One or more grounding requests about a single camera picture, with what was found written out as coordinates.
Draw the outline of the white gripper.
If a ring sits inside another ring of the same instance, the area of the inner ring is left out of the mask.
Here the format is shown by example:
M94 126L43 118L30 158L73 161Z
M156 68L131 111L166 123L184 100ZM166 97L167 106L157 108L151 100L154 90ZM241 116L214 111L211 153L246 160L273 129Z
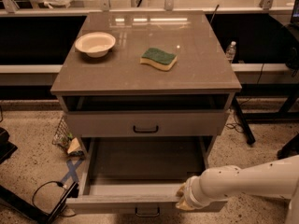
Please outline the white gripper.
M176 208L183 211L191 211L192 209L202 209L205 202L201 199L203 192L200 185L200 177L193 176L183 183L178 191L177 196L183 196L183 202L176 203Z

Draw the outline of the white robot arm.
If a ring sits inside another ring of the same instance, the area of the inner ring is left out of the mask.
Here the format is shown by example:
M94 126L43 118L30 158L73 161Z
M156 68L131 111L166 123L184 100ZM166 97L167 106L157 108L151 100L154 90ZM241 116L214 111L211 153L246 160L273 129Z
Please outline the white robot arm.
M299 155L245 169L235 165L206 169L181 185L176 208L203 209L240 193L290 200L285 224L299 224Z

